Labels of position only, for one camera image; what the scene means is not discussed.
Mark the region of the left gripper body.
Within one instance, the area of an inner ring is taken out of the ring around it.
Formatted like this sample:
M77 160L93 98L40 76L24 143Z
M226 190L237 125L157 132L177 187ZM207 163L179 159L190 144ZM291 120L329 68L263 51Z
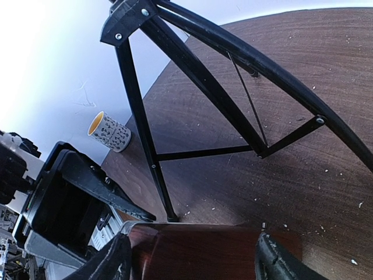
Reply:
M83 178L106 178L98 164L71 144L56 143L12 235L21 249L34 256L55 263L85 263L97 252L89 241L106 204L64 179L63 167L82 168Z

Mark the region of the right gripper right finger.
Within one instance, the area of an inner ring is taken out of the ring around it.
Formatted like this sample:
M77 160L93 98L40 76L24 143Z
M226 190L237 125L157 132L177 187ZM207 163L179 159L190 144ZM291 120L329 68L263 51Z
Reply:
M295 258L286 248L262 232L255 249L256 279L274 280L327 280L324 276L310 269Z

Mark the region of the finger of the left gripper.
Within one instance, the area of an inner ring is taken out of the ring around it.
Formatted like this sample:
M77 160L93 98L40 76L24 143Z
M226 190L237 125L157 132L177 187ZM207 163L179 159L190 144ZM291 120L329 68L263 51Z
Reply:
M82 153L66 154L66 180L92 197L136 219L156 220L156 216L136 205L118 183Z

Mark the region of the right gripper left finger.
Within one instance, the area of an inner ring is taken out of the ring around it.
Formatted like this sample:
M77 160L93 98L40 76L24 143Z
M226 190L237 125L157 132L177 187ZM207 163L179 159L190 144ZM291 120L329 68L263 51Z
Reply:
M132 248L129 237L118 233L86 264L65 280L130 279Z

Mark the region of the brown wooden metronome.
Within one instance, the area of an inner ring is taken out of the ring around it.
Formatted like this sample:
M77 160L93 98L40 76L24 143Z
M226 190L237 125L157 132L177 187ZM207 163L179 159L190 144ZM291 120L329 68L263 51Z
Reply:
M263 229L249 226L126 221L131 279L255 279Z

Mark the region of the black music stand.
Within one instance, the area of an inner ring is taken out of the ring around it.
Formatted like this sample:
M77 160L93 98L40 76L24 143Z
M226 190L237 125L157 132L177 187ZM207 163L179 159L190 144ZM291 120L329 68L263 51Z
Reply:
M236 69L251 76L264 76L307 109L313 117L273 145L269 145L262 129L255 129L221 84L200 59L175 34L177 27L228 58ZM226 120L243 137L244 146L157 153L132 57L129 37L141 30L186 74L210 100ZM115 48L129 105L135 119L148 167L165 209L167 220L177 222L178 216L164 181L162 161L200 158L254 151L264 159L317 130L328 127L366 165L372 168L372 152L355 132L311 89L253 46L215 23L171 1L112 1L109 16L101 30L102 43Z

